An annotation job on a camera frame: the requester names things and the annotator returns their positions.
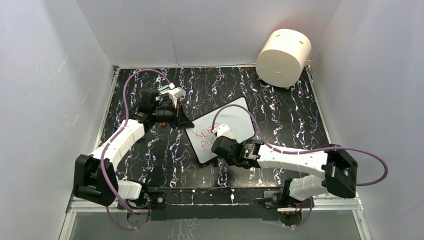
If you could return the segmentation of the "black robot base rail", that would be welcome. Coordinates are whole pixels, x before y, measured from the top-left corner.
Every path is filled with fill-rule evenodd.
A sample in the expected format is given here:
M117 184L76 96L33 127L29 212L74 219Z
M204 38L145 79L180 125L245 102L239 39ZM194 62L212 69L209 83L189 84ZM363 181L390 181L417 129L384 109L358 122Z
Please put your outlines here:
M294 219L306 210L305 203L283 203L279 187L150 188L143 197L152 201L155 221L180 219Z

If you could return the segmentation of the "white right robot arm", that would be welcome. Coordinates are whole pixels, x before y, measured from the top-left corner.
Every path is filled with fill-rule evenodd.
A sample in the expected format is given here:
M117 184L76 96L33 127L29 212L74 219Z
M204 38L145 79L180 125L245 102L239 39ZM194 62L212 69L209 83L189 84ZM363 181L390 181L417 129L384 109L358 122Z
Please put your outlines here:
M267 146L256 139L238 143L229 137L219 136L211 151L230 166L306 173L305 177L285 181L281 199L288 207L295 207L299 202L321 194L345 199L356 196L358 163L337 145L323 150L301 150Z

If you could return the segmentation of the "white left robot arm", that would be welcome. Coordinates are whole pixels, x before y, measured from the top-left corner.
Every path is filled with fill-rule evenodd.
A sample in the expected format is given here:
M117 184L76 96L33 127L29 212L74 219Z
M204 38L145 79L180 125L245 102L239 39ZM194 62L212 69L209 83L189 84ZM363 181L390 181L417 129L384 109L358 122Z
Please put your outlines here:
M137 208L147 206L150 198L142 184L119 180L117 167L130 148L156 123L178 130L194 127L180 102L184 96L181 87L142 90L141 100L129 109L128 116L112 136L92 153L76 158L72 194L105 207L115 200L128 210L127 200Z

